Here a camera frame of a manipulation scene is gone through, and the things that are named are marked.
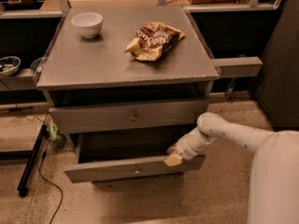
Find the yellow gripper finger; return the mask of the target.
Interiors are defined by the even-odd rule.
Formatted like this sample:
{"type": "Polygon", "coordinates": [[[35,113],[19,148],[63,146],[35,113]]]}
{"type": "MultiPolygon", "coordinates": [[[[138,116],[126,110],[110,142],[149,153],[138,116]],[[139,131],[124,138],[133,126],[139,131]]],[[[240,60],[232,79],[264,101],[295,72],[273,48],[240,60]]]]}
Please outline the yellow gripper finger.
{"type": "Polygon", "coordinates": [[[169,148],[167,149],[166,153],[167,153],[168,155],[170,155],[171,153],[176,152],[176,148],[177,148],[177,144],[174,144],[174,145],[172,145],[171,147],[169,147],[169,148]]]}
{"type": "Polygon", "coordinates": [[[172,153],[164,160],[164,163],[169,167],[177,166],[182,164],[182,158],[177,153],[172,153]]]}

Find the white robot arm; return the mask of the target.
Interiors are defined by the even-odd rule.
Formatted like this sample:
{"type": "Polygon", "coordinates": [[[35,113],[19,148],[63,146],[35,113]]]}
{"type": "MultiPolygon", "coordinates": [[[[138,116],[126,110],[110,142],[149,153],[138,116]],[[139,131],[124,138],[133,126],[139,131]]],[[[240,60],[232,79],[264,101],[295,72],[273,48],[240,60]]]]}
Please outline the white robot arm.
{"type": "Polygon", "coordinates": [[[167,150],[177,166],[222,138],[253,154],[247,224],[299,224],[299,132],[272,132],[229,122],[206,112],[197,126],[167,150]]]}

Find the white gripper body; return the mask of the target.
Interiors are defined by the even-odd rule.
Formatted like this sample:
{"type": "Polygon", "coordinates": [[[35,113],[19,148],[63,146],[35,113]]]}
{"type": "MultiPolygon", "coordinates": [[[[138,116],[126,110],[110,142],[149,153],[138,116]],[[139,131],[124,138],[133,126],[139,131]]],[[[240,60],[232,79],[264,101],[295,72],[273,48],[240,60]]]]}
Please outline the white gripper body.
{"type": "Polygon", "coordinates": [[[175,152],[183,160],[191,160],[208,145],[209,137],[195,128],[175,143],[175,152]]]}

